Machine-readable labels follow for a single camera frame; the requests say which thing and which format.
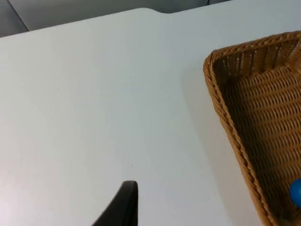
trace black object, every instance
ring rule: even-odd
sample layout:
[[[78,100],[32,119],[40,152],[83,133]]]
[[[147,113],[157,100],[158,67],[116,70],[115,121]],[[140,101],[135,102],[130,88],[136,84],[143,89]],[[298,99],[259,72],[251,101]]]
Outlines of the black object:
[[[138,226],[138,184],[125,181],[92,226]]]

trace white tabletop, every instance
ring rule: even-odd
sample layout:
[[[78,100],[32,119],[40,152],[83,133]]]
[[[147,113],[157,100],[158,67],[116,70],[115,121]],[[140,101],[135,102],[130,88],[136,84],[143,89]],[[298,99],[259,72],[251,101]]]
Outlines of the white tabletop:
[[[0,225],[90,226],[129,179],[141,226],[259,225],[202,66],[300,30],[300,9],[136,9],[0,39]]]

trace blue object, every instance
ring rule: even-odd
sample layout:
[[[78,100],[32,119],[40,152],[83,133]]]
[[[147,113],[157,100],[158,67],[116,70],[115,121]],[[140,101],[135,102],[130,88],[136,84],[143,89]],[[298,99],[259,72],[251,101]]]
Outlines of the blue object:
[[[295,180],[290,187],[292,201],[301,208],[301,178]]]

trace basket weave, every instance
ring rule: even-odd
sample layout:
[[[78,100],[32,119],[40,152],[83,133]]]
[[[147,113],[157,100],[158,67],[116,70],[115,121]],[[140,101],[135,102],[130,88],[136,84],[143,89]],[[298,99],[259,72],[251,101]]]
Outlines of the basket weave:
[[[204,75],[264,225],[301,225],[301,32],[213,51]]]

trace gray floor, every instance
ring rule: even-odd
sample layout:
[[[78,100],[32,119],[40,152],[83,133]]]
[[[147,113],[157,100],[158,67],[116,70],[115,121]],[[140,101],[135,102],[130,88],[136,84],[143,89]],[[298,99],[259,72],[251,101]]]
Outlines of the gray floor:
[[[0,37],[134,8],[174,13],[223,1],[227,0],[0,0]]]

